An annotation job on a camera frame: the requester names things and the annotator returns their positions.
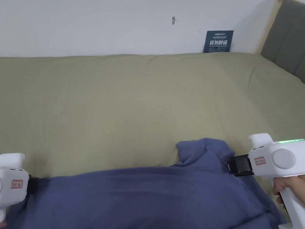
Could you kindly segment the person's right hand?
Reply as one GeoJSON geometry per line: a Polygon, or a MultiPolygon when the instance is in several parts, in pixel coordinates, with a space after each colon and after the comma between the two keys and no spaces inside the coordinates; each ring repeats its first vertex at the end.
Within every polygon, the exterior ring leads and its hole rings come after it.
{"type": "Polygon", "coordinates": [[[296,198],[305,205],[305,175],[291,177],[275,177],[273,179],[273,194],[278,196],[276,201],[283,204],[280,192],[290,188],[296,198]]]}

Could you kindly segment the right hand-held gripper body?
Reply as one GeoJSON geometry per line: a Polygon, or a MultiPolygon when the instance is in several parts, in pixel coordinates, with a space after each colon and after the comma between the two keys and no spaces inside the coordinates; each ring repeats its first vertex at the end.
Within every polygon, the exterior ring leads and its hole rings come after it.
{"type": "MultiPolygon", "coordinates": [[[[233,156],[227,161],[230,174],[236,177],[292,177],[305,174],[305,140],[274,141],[267,133],[249,137],[253,147],[248,154],[233,156]]],[[[305,208],[290,188],[280,192],[291,223],[279,225],[280,229],[304,229],[305,208]]]]}

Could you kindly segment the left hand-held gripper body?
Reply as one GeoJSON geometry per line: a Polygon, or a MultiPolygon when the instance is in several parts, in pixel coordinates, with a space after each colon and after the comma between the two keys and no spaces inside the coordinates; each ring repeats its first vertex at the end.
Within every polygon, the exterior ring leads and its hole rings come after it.
{"type": "Polygon", "coordinates": [[[37,191],[39,179],[32,177],[22,166],[25,155],[5,153],[0,155],[0,221],[6,217],[7,208],[18,204],[37,191]]]}

